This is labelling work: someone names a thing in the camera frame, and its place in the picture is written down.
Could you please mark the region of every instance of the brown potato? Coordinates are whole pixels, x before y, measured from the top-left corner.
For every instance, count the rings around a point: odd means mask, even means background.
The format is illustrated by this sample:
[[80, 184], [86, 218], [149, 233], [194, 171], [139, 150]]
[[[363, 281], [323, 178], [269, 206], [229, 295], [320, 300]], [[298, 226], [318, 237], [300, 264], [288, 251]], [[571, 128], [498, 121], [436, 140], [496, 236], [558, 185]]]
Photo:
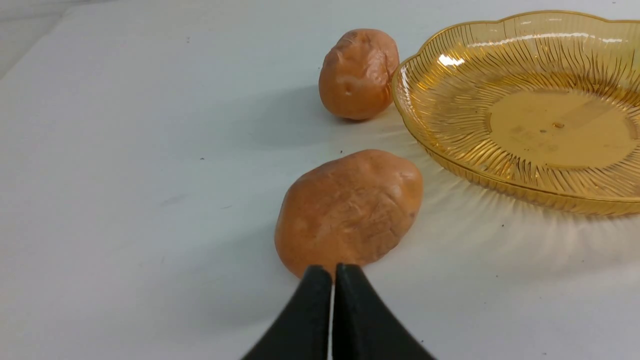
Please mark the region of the brown potato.
[[302, 175], [285, 195], [275, 231], [282, 263], [298, 277], [309, 265], [332, 276], [338, 263], [382, 258], [409, 230], [422, 203], [410, 161], [364, 150]]
[[324, 107], [351, 120], [366, 120], [391, 104], [391, 79], [398, 67], [396, 42], [375, 29], [344, 34], [324, 57], [318, 89]]

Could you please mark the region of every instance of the white tabletop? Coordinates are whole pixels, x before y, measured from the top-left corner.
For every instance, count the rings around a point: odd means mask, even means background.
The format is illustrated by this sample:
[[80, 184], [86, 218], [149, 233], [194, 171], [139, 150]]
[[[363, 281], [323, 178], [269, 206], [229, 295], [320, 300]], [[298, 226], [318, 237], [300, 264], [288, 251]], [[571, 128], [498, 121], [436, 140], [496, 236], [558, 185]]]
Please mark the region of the white tabletop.
[[298, 283], [273, 246], [285, 191], [376, 148], [419, 166], [425, 198], [365, 271], [435, 356], [636, 360], [640, 218], [468, 184], [393, 107], [345, 124], [317, 94], [349, 29], [386, 31], [406, 58], [448, 25], [545, 8], [640, 17], [632, 0], [71, 7], [0, 80], [0, 358], [241, 357]]

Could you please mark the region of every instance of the amber plastic plate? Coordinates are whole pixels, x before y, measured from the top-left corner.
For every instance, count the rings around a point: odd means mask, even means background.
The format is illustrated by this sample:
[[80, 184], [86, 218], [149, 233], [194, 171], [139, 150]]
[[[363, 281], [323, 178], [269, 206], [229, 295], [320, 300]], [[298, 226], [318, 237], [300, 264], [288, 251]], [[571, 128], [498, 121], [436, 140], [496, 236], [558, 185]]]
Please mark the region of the amber plastic plate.
[[400, 64], [392, 91], [411, 134], [469, 181], [566, 211], [640, 213], [638, 47], [640, 21], [468, 22]]

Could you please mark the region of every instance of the fake potato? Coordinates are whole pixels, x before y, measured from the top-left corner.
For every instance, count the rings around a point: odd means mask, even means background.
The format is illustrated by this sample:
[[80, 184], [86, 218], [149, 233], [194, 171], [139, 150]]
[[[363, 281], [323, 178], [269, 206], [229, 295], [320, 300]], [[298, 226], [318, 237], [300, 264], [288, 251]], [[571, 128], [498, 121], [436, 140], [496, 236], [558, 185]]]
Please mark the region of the fake potato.
[[398, 67], [396, 42], [375, 29], [344, 34], [324, 57], [318, 89], [324, 107], [351, 120], [367, 120], [392, 102], [391, 79]]
[[422, 204], [422, 175], [410, 161], [364, 150], [302, 175], [287, 191], [275, 231], [282, 263], [297, 277], [322, 265], [366, 265], [406, 234]]

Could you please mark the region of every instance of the plate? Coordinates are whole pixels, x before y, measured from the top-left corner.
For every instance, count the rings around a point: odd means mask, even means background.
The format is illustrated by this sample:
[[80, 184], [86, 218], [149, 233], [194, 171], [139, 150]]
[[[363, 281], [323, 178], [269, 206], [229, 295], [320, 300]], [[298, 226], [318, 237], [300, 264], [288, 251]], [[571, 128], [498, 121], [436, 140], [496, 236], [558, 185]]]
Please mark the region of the plate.
[[640, 213], [640, 21], [563, 11], [467, 22], [394, 74], [409, 132], [443, 167], [551, 208]]

